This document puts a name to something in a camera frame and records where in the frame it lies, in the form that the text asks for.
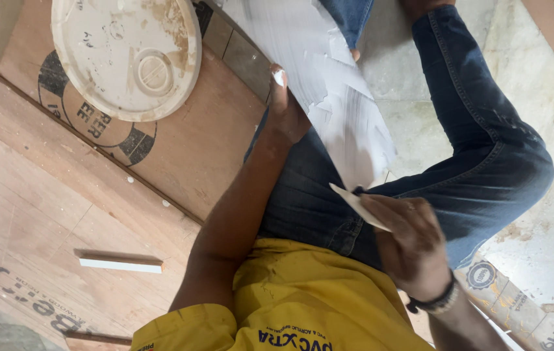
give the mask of man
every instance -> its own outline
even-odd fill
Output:
[[[366,191],[362,203],[389,229],[374,231],[329,188],[341,181],[325,148],[287,77],[273,79],[269,110],[196,239],[172,312],[137,331],[132,350],[432,350],[397,288],[429,313],[438,350],[507,350],[450,269],[545,194],[552,161],[493,81],[454,0],[401,3],[454,155]],[[369,6],[357,16],[325,6],[354,49]]]

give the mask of circular badge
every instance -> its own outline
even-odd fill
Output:
[[[468,284],[473,289],[483,290],[496,280],[496,268],[487,261],[481,261],[470,267]]]

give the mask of bucket lid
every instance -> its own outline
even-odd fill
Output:
[[[201,66],[201,31],[189,0],[54,0],[52,34],[78,92],[124,121],[171,114]]]

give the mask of jeans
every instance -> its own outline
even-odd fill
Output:
[[[429,12],[412,31],[437,118],[454,153],[421,174],[367,192],[427,199],[446,234],[448,263],[456,269],[545,195],[554,167],[539,134],[522,122],[493,81],[454,6]],[[266,117],[267,111],[254,140]],[[258,237],[308,243],[382,270],[372,226],[329,183],[342,186],[312,128],[290,150]]]

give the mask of white adhesive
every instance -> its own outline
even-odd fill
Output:
[[[314,125],[344,186],[379,177],[396,151],[342,33],[318,0],[217,1],[268,60]]]
[[[284,86],[283,82],[283,75],[286,73],[286,71],[279,69],[277,72],[273,73],[273,77],[275,79],[275,83],[279,84],[280,86]]]

